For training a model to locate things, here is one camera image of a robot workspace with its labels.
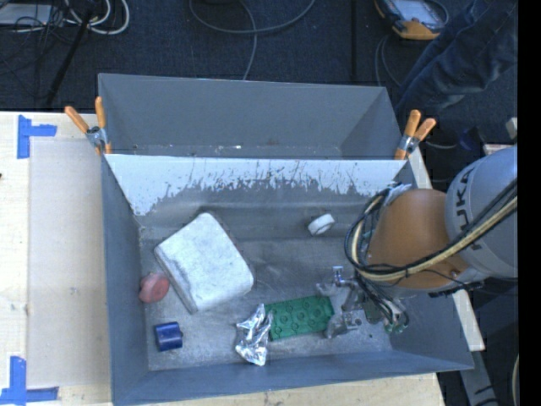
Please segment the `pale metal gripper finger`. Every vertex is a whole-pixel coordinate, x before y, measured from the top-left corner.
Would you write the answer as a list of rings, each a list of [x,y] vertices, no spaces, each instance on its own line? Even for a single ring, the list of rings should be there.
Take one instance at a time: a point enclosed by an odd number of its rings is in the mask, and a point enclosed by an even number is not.
[[[331,339],[359,329],[363,323],[361,311],[348,311],[334,314],[328,321],[323,335]]]
[[[355,277],[345,278],[343,266],[333,266],[332,275],[315,285],[319,295],[334,299],[339,308],[355,308],[358,305],[358,282]]]

